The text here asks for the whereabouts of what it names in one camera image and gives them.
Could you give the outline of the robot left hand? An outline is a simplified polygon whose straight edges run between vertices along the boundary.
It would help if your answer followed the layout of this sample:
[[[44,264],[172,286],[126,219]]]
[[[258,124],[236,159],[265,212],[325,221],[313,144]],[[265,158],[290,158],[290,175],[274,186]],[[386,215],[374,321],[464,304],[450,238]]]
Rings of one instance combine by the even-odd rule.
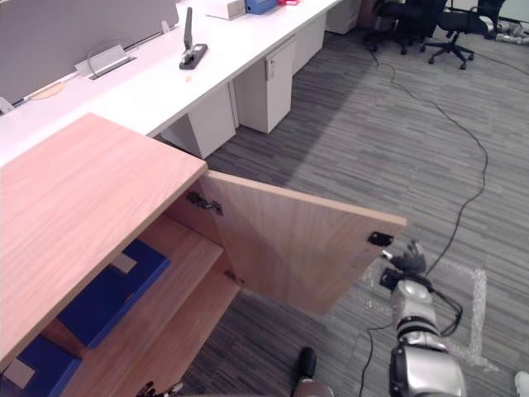
[[[136,394],[136,397],[175,397],[183,388],[183,382],[177,382],[164,390],[157,390],[153,381],[147,382]]]

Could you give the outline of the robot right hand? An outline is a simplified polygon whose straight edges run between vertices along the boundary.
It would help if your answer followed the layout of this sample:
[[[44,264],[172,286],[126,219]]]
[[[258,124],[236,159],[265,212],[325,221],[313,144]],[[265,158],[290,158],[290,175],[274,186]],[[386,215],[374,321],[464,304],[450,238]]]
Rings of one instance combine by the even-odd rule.
[[[422,245],[417,240],[407,244],[407,250],[401,256],[395,256],[382,250],[380,256],[389,261],[403,273],[423,275],[427,270],[427,261]]]

